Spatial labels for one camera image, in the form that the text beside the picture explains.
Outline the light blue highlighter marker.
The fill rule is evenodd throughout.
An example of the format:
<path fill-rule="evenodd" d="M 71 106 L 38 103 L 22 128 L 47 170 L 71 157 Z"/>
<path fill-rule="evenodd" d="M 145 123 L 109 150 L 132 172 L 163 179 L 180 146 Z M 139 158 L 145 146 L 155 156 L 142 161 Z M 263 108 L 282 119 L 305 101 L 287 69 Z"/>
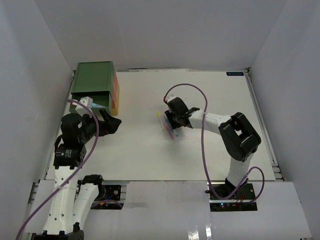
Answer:
<path fill-rule="evenodd" d="M 92 105 L 91 105 L 91 108 L 92 109 L 97 109 L 97 108 L 100 108 L 100 109 L 105 109 L 105 108 L 107 108 L 107 106 L 104 106 L 104 105 L 100 105 L 100 104 L 97 104 L 97 103 L 92 103 Z"/>

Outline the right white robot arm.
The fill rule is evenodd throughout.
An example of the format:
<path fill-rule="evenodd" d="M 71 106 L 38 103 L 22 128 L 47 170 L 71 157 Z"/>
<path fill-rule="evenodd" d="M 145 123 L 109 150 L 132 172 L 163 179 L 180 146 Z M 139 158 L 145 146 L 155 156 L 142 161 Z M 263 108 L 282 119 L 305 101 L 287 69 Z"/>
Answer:
<path fill-rule="evenodd" d="M 201 155 L 204 173 L 209 183 L 211 193 L 220 200 L 236 200 L 244 193 L 244 185 L 248 181 L 250 161 L 262 140 L 257 131 L 251 125 L 246 116 L 237 112 L 234 115 L 218 115 L 207 113 L 198 107 L 188 108 L 184 101 L 170 95 L 163 99 L 168 110 L 165 116 L 172 129 L 187 127 L 200 129 Z M 210 180 L 206 155 L 205 155 L 205 131 L 221 136 L 225 149 L 230 156 L 229 172 L 225 178 L 226 195 L 217 194 Z"/>

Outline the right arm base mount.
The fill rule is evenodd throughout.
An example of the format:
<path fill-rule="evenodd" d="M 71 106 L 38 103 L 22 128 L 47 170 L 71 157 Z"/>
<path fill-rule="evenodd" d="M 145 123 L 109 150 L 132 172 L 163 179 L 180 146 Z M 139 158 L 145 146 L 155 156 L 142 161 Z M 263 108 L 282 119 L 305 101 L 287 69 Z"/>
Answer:
<path fill-rule="evenodd" d="M 211 212 L 255 212 L 258 210 L 253 184 L 247 183 L 242 186 L 231 198 L 218 199 L 210 189 L 205 191 L 209 194 L 209 206 Z"/>

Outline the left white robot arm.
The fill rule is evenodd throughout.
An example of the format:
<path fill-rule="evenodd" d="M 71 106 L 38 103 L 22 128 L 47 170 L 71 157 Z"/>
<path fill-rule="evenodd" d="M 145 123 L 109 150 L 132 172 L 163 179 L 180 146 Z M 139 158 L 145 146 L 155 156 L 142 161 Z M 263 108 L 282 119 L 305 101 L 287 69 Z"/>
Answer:
<path fill-rule="evenodd" d="M 35 240 L 83 240 L 84 223 L 95 200 L 105 196 L 99 174 L 79 179 L 78 172 L 88 160 L 86 143 L 114 134 L 120 119 L 99 110 L 102 120 L 91 114 L 69 113 L 62 117 L 62 134 L 54 144 L 54 191 L 46 223 Z"/>

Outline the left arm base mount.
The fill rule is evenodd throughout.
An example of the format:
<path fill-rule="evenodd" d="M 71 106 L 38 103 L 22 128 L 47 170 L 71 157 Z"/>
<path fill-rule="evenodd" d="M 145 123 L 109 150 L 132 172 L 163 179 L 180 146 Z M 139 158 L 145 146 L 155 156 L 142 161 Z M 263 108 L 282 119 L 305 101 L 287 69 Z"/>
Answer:
<path fill-rule="evenodd" d="M 115 184 L 102 185 L 102 192 L 93 201 L 91 210 L 121 210 L 123 208 L 122 186 Z"/>

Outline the green top drawer box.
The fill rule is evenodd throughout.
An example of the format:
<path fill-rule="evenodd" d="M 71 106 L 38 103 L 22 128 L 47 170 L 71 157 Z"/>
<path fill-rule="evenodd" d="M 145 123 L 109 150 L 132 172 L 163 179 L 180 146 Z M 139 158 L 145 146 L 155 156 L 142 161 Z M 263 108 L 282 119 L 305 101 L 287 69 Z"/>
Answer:
<path fill-rule="evenodd" d="M 92 110 L 98 114 L 100 109 L 112 113 L 115 68 L 112 61 L 79 62 L 75 70 L 71 97 L 79 101 L 90 97 L 98 105 Z"/>

